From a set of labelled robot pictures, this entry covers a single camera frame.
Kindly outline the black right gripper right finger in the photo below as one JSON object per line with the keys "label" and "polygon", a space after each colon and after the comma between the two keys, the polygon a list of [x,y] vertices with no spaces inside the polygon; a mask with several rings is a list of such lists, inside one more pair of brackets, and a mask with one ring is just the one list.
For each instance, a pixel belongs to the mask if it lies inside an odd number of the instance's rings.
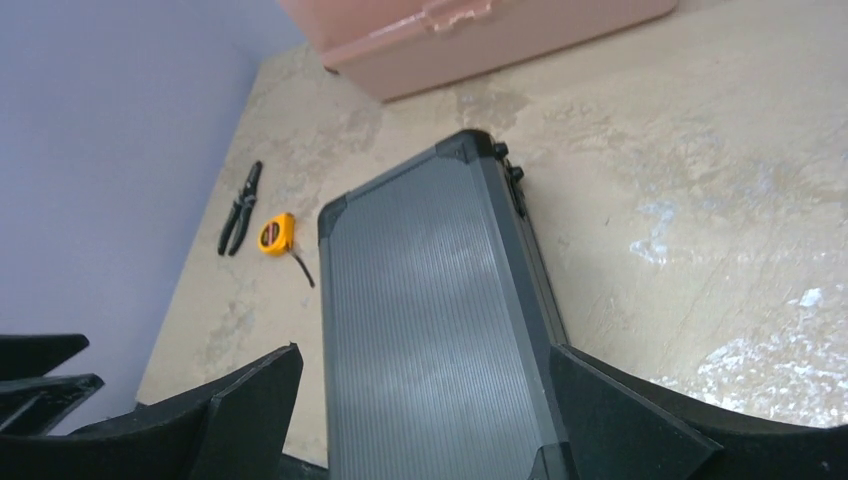
{"label": "black right gripper right finger", "polygon": [[736,413],[619,370],[569,345],[550,373],[574,479],[844,479],[847,428]]}

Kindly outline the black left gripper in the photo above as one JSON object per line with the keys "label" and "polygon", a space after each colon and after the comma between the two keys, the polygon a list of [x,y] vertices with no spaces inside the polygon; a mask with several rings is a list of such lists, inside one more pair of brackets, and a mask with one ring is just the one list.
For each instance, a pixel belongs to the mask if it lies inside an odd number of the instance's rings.
{"label": "black left gripper", "polygon": [[49,374],[88,346],[82,334],[1,337],[3,435],[45,435],[103,387],[93,373]]}

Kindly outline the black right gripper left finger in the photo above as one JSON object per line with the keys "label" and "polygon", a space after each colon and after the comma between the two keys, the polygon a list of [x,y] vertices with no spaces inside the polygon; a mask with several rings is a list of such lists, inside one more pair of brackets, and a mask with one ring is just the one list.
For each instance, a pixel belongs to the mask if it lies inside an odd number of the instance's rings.
{"label": "black right gripper left finger", "polygon": [[303,359],[280,347],[221,378],[65,436],[1,437],[4,479],[275,479]]}

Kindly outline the black plastic poker case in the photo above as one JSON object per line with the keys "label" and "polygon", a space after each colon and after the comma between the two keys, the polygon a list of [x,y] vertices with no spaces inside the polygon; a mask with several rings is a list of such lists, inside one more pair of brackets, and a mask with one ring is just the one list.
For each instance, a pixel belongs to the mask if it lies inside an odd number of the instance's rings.
{"label": "black plastic poker case", "polygon": [[527,479],[567,335],[521,187],[465,129],[318,218],[329,475]]}

